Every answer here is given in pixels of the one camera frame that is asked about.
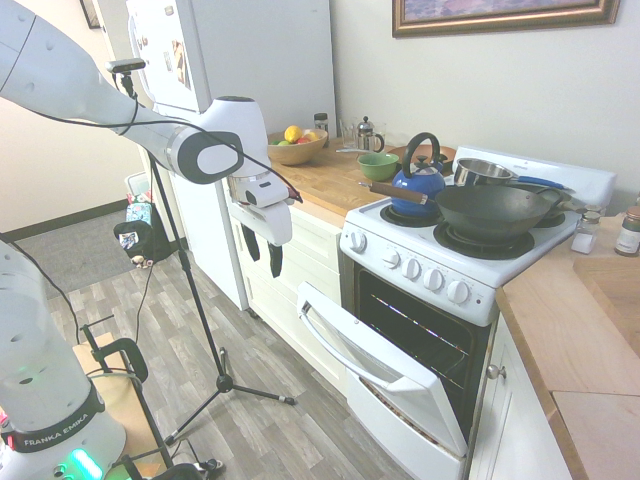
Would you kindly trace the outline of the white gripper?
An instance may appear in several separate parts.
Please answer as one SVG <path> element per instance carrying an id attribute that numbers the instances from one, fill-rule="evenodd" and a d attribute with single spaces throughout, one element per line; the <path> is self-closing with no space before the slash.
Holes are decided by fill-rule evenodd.
<path id="1" fill-rule="evenodd" d="M 260 259 L 257 233 L 269 242 L 271 274 L 273 278 L 279 277 L 283 264 L 281 246 L 292 238 L 288 188 L 273 173 L 230 176 L 227 181 L 232 199 L 230 213 L 242 224 L 249 255 L 254 262 Z"/>

